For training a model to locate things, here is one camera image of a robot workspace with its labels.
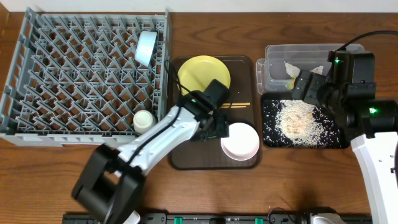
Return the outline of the pink white bowl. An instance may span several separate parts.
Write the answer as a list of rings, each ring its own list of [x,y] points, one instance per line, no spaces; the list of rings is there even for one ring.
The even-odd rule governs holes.
[[[260,147],[256,130],[246,123],[229,126],[229,136],[220,139],[223,152],[233,160],[246,161],[254,157]]]

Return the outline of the small pale green cup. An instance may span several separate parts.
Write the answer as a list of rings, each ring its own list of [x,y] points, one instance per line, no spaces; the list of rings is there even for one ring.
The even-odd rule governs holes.
[[[152,128],[156,122],[155,116],[147,110],[140,110],[136,112],[133,117],[133,127],[137,134],[144,134]]]

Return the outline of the light blue bowl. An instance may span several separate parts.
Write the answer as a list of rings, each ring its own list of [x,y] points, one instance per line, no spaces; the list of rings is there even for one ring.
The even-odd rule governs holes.
[[[152,58],[157,38],[156,32],[142,31],[137,43],[137,49],[134,59],[143,66],[148,66]]]

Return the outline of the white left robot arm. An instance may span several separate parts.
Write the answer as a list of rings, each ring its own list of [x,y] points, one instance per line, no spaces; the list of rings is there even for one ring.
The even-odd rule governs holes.
[[[214,79],[204,91],[181,96],[161,121],[133,141],[114,149],[99,145],[73,187],[72,198],[100,223],[139,223],[136,209],[146,177],[159,161],[192,137],[227,136],[220,108],[229,95],[229,88]]]

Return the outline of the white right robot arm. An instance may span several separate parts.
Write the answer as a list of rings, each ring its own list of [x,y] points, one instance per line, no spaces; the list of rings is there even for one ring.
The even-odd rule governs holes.
[[[359,163],[373,223],[397,223],[397,102],[376,99],[374,54],[337,50],[327,75],[301,70],[292,99],[327,110]]]

